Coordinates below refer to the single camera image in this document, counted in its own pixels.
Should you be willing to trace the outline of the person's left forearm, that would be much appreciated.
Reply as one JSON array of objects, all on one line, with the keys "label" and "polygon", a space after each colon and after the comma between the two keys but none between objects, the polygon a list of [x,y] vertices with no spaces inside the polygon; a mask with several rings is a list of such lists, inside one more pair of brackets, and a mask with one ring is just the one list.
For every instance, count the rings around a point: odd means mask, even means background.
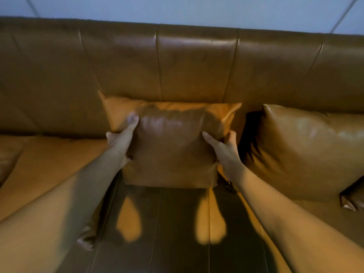
[{"label": "person's left forearm", "polygon": [[0,273],[55,273],[128,161],[99,157],[1,220]]}]

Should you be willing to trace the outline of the person's right hand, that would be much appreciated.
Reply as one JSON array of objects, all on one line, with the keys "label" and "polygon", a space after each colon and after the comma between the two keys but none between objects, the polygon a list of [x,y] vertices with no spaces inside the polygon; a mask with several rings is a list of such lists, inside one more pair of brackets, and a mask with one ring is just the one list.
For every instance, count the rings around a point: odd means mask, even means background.
[{"label": "person's right hand", "polygon": [[226,143],[221,142],[219,149],[214,149],[219,163],[222,165],[225,177],[234,185],[240,186],[243,181],[245,166],[240,160],[236,132],[230,130]]}]

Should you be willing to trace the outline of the brown leather throw pillow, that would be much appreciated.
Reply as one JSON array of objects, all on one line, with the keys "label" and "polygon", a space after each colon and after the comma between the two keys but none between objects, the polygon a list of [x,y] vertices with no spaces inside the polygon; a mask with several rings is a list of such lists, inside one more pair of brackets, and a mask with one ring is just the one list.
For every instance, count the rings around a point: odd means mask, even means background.
[{"label": "brown leather throw pillow", "polygon": [[342,208],[364,213],[364,176],[340,193]]},{"label": "brown leather throw pillow", "polygon": [[364,114],[264,104],[243,163],[289,198],[336,196],[364,176]]},{"label": "brown leather throw pillow", "polygon": [[111,131],[139,116],[122,169],[125,184],[163,188],[213,188],[218,164],[207,132],[223,142],[241,103],[147,102],[98,92]]},{"label": "brown leather throw pillow", "polygon": [[90,220],[82,229],[81,234],[77,239],[77,243],[85,250],[85,251],[92,251],[94,250],[96,239],[99,232],[99,224],[100,224],[100,214],[101,208],[98,207],[96,209]]}]

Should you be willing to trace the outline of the person's left hand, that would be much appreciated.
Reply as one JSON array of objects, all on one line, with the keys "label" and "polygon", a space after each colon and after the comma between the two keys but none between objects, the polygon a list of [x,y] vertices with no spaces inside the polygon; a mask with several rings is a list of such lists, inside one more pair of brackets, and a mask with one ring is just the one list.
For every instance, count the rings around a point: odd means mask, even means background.
[{"label": "person's left hand", "polygon": [[126,153],[133,137],[124,137],[124,130],[121,133],[112,133],[109,131],[106,133],[106,137],[108,146],[117,152],[119,158],[118,169],[122,169],[130,160],[130,158],[126,156]]}]

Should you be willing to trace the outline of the brown leather sofa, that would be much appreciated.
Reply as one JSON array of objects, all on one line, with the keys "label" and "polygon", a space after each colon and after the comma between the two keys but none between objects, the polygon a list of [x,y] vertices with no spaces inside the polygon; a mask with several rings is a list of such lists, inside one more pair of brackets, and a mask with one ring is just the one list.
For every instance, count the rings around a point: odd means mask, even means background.
[{"label": "brown leather sofa", "polygon": [[[243,160],[264,104],[364,114],[364,36],[0,17],[0,220],[104,150],[99,91],[241,103],[230,129]],[[290,199],[364,249],[364,213],[340,193]],[[119,172],[98,207],[94,250],[75,242],[57,273],[291,273],[220,166],[205,189],[127,185]]]}]

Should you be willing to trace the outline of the person's right forearm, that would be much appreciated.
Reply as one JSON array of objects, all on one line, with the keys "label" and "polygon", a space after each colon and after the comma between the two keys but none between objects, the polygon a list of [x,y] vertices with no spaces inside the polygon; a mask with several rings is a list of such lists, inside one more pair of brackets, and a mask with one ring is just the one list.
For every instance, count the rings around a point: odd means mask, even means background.
[{"label": "person's right forearm", "polygon": [[225,170],[293,273],[364,273],[364,249],[239,164]]}]

